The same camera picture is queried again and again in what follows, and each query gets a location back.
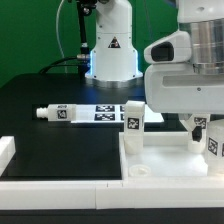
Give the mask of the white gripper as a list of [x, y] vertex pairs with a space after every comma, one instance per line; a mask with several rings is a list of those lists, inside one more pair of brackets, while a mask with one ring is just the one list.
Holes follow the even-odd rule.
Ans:
[[200, 142], [204, 118], [196, 113], [224, 114], [224, 75], [197, 74], [188, 63], [191, 56], [191, 39], [185, 31], [149, 45], [144, 50], [145, 61], [150, 64], [144, 87], [152, 111], [183, 113], [179, 121], [189, 139]]

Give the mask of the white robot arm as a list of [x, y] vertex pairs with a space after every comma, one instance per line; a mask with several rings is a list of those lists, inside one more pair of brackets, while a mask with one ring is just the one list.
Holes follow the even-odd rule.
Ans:
[[144, 50], [138, 70], [128, 0], [98, 0], [96, 45], [86, 79], [104, 87], [144, 80], [146, 102], [159, 113], [224, 114], [224, 0], [168, 0], [178, 29]]

